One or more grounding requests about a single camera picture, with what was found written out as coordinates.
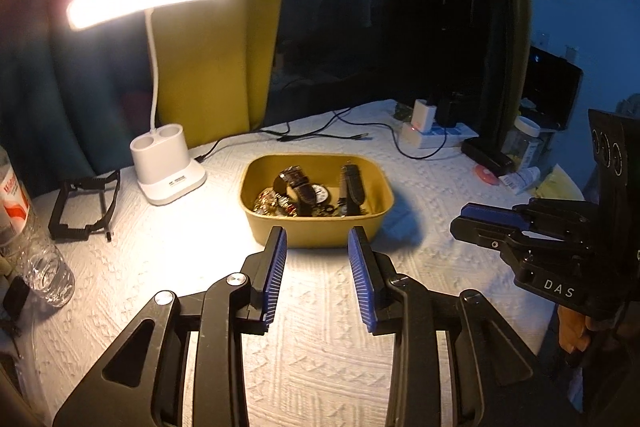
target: white lamp base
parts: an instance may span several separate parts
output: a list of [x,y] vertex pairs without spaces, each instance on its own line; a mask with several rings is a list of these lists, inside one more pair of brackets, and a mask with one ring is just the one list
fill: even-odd
[[191,160],[189,165],[181,171],[172,174],[168,178],[145,185],[138,180],[138,185],[151,204],[169,204],[183,197],[192,190],[200,187],[207,180],[207,172],[196,160]]
[[182,126],[170,123],[138,136],[129,145],[138,185],[151,204],[167,204],[200,187],[202,165],[189,157]]

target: person's hand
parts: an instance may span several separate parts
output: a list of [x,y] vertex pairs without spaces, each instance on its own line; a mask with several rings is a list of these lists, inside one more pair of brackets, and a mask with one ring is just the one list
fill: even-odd
[[591,337],[587,329],[591,329],[593,323],[589,317],[574,312],[569,308],[558,306],[558,318],[560,319],[560,332],[558,334],[560,347],[568,353],[575,349],[584,351],[591,343]]

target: wall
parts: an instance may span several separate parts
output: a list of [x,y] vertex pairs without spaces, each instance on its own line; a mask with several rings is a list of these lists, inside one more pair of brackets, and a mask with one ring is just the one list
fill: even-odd
[[533,0],[532,31],[549,34],[548,51],[564,56],[578,47],[584,71],[567,131],[559,133],[551,155],[579,187],[595,166],[587,110],[614,111],[640,92],[640,0]]

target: table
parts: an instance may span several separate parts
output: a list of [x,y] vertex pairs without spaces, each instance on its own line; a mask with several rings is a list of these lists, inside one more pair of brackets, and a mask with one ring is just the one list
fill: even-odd
[[[370,103],[348,118],[389,121],[393,107],[392,101]],[[294,122],[292,132],[316,129],[330,116]],[[113,242],[93,235],[86,243],[60,245],[76,275],[76,293],[57,313],[38,316],[33,330],[52,415],[156,292],[171,289],[180,296],[204,291],[238,270],[245,256],[262,249],[239,205],[239,185],[252,160],[276,152],[360,154],[377,162],[388,176],[396,204],[374,249],[389,254],[399,272],[431,290],[456,295],[467,288],[480,290],[537,352],[553,305],[514,286],[511,270],[497,253],[455,241],[449,233],[449,223],[469,201],[511,207],[527,197],[481,182],[471,172],[474,163],[459,148],[414,161],[398,153],[388,129],[341,122],[330,129],[345,136],[366,131],[370,139],[282,143],[264,134],[226,139],[204,162],[207,182],[167,206],[146,203],[134,170],[123,170]],[[49,218],[55,198],[55,192],[36,198],[43,220]],[[63,218],[72,226],[84,225],[97,219],[99,209],[97,197],[72,198]],[[439,340],[441,380],[447,387],[444,336]],[[392,337],[367,334],[346,250],[289,250],[275,322],[263,337],[245,336],[243,349],[252,427],[384,425]],[[443,425],[450,425],[450,392],[442,396]],[[185,410],[185,425],[190,425],[190,404]]]

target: red and white label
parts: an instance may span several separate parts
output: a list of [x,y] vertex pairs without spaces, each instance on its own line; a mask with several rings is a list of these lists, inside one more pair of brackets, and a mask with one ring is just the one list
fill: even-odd
[[5,245],[17,236],[27,224],[29,200],[24,194],[13,167],[9,167],[4,180],[0,183],[0,243]]

